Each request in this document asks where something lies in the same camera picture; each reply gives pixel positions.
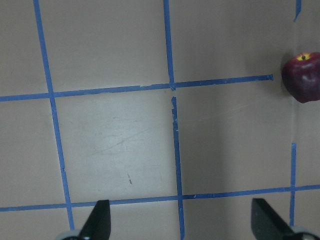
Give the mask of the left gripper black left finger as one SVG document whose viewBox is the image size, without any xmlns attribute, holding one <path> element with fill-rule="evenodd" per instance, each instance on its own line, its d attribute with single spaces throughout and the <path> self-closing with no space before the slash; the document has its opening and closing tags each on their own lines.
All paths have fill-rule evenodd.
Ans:
<svg viewBox="0 0 320 240">
<path fill-rule="evenodd" d="M 78 240 L 108 240 L 111 235 L 109 200 L 98 200 L 77 236 Z"/>
</svg>

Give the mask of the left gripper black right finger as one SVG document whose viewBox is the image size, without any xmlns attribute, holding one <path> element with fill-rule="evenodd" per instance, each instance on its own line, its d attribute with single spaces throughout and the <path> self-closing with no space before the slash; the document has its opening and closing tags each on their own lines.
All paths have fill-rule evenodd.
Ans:
<svg viewBox="0 0 320 240">
<path fill-rule="evenodd" d="M 256 240 L 300 239 L 264 198 L 252 199 L 250 226 Z"/>
</svg>

